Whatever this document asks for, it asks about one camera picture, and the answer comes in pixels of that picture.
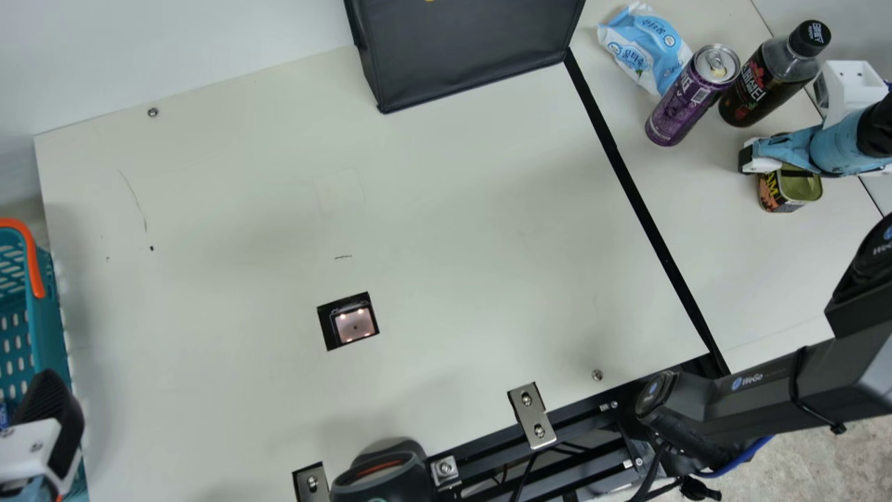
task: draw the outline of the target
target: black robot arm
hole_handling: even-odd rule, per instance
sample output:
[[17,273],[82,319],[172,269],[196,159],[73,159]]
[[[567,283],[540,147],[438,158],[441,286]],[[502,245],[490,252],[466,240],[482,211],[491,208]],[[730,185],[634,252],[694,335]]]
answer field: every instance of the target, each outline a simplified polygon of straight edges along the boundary
[[892,215],[862,243],[825,314],[834,339],[718,380],[662,372],[635,413],[674,447],[669,475],[721,469],[758,439],[892,413]]

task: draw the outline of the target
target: black bottle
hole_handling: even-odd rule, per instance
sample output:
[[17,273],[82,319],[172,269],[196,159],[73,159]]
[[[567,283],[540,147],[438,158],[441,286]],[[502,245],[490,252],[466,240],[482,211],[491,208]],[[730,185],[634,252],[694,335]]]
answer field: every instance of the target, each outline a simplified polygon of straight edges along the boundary
[[719,102],[722,118],[736,127],[761,121],[817,76],[821,63],[815,58],[829,43],[826,24],[805,21],[788,37],[762,44],[724,92]]

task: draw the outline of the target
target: blue cable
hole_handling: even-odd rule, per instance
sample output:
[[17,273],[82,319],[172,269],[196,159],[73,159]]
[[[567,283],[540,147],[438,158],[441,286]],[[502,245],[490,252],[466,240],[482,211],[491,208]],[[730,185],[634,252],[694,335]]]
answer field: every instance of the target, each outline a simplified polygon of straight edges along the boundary
[[735,458],[734,460],[731,460],[727,465],[725,465],[724,467],[722,467],[721,469],[719,469],[717,471],[712,471],[711,473],[703,473],[703,472],[694,473],[694,475],[697,477],[700,477],[700,478],[707,478],[707,479],[713,479],[713,478],[718,478],[719,476],[724,476],[725,474],[727,474],[727,473],[733,471],[735,468],[737,468],[738,465],[743,464],[747,460],[753,458],[753,456],[756,455],[756,452],[759,451],[759,448],[768,444],[768,441],[772,440],[773,437],[774,436],[766,436],[766,437],[761,438],[760,440],[756,441],[755,443],[752,444],[752,446],[745,449],[743,451],[743,453],[741,453],[737,458]]

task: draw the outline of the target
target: black fabric box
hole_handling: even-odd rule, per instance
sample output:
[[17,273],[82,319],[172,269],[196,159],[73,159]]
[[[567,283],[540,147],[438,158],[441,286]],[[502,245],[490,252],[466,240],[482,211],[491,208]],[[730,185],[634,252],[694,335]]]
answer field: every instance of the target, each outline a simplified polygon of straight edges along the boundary
[[344,0],[383,113],[564,60],[585,0]]

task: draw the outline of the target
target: metal bracket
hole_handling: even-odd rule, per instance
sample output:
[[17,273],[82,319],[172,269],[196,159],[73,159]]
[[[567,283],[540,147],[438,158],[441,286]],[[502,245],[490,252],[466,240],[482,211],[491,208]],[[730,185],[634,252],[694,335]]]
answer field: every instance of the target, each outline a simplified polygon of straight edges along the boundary
[[432,463],[431,475],[434,477],[434,486],[438,489],[447,489],[458,484],[458,464],[455,457],[447,456]]
[[558,440],[549,417],[545,414],[545,404],[542,403],[536,382],[510,390],[508,399],[531,449],[543,448]]
[[297,502],[328,502],[328,478],[321,462],[291,475]]

